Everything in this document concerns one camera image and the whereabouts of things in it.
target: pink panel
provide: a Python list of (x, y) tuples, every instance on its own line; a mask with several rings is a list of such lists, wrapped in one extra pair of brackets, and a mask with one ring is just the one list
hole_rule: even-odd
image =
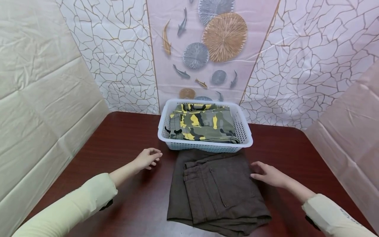
[(305, 133), (379, 232), (379, 62)]
[[(262, 47), (266, 33), (273, 18), (278, 0), (235, 0), (235, 13), (239, 14), (247, 24), (247, 40), (244, 48), (235, 58), (224, 63), (209, 61), (199, 70), (189, 69), (183, 63), (183, 52), (194, 42), (202, 42), (205, 29), (198, 14), (199, 0), (191, 3), (189, 0), (147, 0), (151, 35), (153, 41), (153, 56), (157, 77), (160, 108), (163, 109), (168, 99), (178, 98), (182, 88), (192, 88), (197, 96), (207, 96), (213, 100), (219, 99), (221, 92), (224, 99), (239, 103), (250, 78), (257, 55)], [(188, 18), (186, 31), (178, 37), (178, 25), (183, 22), (184, 8)], [(171, 55), (168, 56), (163, 48), (163, 29), (170, 20), (167, 29), (168, 41), (172, 44)], [(186, 71), (190, 79), (181, 78), (174, 70), (173, 64), (181, 71)], [(227, 79), (222, 85), (212, 85), (211, 76), (216, 70), (224, 70)], [(230, 83), (234, 79), (234, 70), (238, 81), (234, 88)], [(202, 88), (195, 79), (205, 82), (209, 89)]]

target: white plastic basket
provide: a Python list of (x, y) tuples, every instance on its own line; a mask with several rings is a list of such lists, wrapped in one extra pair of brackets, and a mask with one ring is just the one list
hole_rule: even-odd
[[(187, 141), (187, 140), (176, 140), (170, 139), (170, 133), (165, 130), (164, 127), (170, 129), (170, 114), (179, 104), (216, 104), (224, 105), (230, 107), (230, 112), (234, 120), (234, 127), (237, 138), (241, 141), (241, 144), (228, 144), (228, 143), (216, 143), (207, 141)], [(234, 103), (227, 102), (214, 102), (214, 101), (204, 101), (204, 100), (181, 100), (181, 99), (171, 99), (168, 100), (163, 108), (161, 119), (159, 121), (158, 127), (158, 138), (164, 141), (169, 149), (171, 150), (186, 150), (196, 148), (208, 152), (216, 153), (233, 153), (239, 151), (241, 148), (250, 147), (253, 145), (253, 137), (251, 136), (251, 131), (247, 124), (245, 117), (241, 111), (241, 108)]]

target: pants pocket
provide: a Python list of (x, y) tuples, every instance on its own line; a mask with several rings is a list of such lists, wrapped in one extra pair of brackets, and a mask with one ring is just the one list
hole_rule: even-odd
[(255, 184), (249, 174), (237, 167), (209, 168), (224, 207), (232, 207), (255, 196)]

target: circular pattern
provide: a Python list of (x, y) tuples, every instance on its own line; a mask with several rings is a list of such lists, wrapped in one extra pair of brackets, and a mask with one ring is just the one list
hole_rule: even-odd
[(223, 70), (217, 70), (213, 73), (211, 82), (214, 85), (221, 85), (225, 82), (226, 80), (226, 72)]
[(234, 2), (235, 0), (200, 0), (198, 11), (201, 23), (207, 25), (215, 16), (231, 13)]
[(209, 50), (210, 60), (226, 62), (236, 57), (245, 46), (247, 25), (237, 13), (224, 13), (206, 26), (202, 42)]
[(198, 97), (195, 97), (195, 100), (213, 101), (211, 98), (209, 98), (207, 96), (198, 96)]
[(196, 92), (193, 89), (183, 88), (179, 91), (179, 98), (193, 100), (196, 96)]
[(200, 69), (209, 61), (208, 48), (203, 43), (192, 43), (183, 53), (183, 62), (186, 67)]

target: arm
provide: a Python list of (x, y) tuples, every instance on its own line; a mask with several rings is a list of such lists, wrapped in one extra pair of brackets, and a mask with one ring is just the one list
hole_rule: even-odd
[(322, 194), (315, 194), (298, 181), (275, 167), (262, 162), (252, 163), (255, 174), (251, 177), (275, 187), (285, 188), (302, 204), (307, 216), (330, 237), (376, 237), (354, 220), (345, 210)]
[(98, 212), (117, 194), (117, 188), (140, 170), (151, 169), (162, 156), (145, 149), (132, 162), (110, 174), (99, 174), (28, 220), (13, 237), (62, 237), (76, 224)]

